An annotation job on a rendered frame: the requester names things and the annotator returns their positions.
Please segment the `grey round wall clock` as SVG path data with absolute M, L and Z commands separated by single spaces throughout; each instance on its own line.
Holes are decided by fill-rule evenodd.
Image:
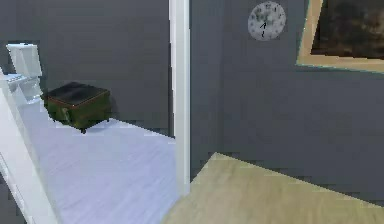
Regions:
M 258 41 L 276 39 L 286 25 L 284 8 L 277 2 L 265 1 L 256 5 L 248 17 L 248 32 Z

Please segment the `green trash can black cover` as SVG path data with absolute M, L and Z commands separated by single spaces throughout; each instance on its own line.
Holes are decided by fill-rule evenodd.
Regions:
M 78 82 L 70 82 L 41 95 L 49 117 L 63 125 L 87 129 L 109 121 L 112 115 L 110 91 Z

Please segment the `dark picture in tan frame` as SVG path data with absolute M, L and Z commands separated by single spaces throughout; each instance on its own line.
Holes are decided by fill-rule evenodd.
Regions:
M 384 0 L 308 0 L 296 64 L 384 73 Z

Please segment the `white toilet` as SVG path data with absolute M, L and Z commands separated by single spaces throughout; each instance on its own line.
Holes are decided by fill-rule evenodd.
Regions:
M 5 75 L 0 68 L 0 80 L 10 89 L 17 106 L 34 104 L 41 100 L 40 77 L 42 76 L 38 46 L 29 43 L 7 44 L 14 74 Z

